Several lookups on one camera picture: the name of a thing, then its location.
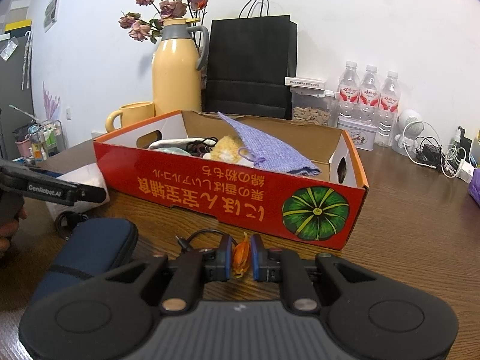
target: purple drawstring pouch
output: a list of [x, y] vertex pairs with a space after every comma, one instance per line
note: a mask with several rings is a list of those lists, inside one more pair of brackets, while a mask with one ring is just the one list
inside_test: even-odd
[[239, 154], [252, 161], [255, 167], [301, 176], [316, 176], [320, 173], [320, 169], [307, 157], [280, 139], [237, 122], [220, 112], [218, 115], [235, 129], [250, 157], [244, 156], [241, 151]]
[[469, 184], [469, 194], [480, 206], [480, 168], [473, 170], [473, 178]]

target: cardboard box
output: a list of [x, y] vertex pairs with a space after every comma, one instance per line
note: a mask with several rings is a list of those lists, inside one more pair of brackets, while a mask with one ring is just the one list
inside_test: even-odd
[[236, 117], [293, 146], [321, 174], [309, 178], [137, 147], [153, 132], [163, 139], [236, 135], [217, 115], [193, 111], [156, 116], [95, 139], [98, 166], [109, 187], [129, 195], [260, 233], [342, 249], [368, 192], [348, 134], [282, 119]]

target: nuts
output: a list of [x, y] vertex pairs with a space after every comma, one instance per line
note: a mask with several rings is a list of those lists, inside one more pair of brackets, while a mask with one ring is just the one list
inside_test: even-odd
[[313, 123], [317, 126], [328, 126], [330, 112], [318, 108], [295, 107], [292, 110], [292, 120], [296, 122]]

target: yellow thermos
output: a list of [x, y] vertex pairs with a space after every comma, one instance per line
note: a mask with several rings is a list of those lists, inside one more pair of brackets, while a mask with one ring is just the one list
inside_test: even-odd
[[[203, 35], [202, 54], [192, 33]], [[176, 110], [202, 110], [200, 70], [208, 56], [208, 30], [204, 26], [189, 27], [186, 19], [166, 19], [162, 41], [152, 61], [153, 101], [155, 114]]]

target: white wall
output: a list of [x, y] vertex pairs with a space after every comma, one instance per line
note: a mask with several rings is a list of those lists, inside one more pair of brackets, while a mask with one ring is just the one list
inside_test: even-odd
[[[42, 81], [59, 95], [70, 144], [103, 131], [118, 106], [151, 98], [155, 46], [135, 42], [117, 20], [121, 11], [154, 14], [134, 0], [60, 0], [58, 22], [43, 31], [50, 0], [32, 0], [34, 106], [44, 116]], [[210, 0], [208, 20], [238, 15], [248, 0]], [[345, 61], [399, 72], [400, 109], [414, 108], [444, 142], [462, 125], [473, 138], [480, 128], [478, 0], [270, 0], [271, 14], [298, 24], [297, 75], [327, 79], [335, 89]]]

